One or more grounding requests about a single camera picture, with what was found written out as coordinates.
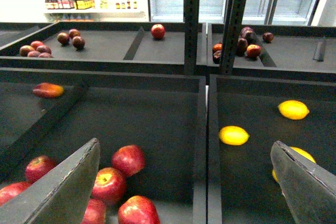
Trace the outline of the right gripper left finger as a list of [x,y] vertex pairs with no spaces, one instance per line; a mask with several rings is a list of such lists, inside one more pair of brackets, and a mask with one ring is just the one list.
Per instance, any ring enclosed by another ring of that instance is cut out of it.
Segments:
[[95,183],[100,143],[93,138],[1,206],[1,223],[81,223]]

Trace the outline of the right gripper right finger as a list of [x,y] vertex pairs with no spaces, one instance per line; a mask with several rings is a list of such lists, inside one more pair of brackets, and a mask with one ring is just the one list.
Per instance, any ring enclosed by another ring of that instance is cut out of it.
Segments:
[[281,141],[270,157],[295,223],[335,223],[335,175]]

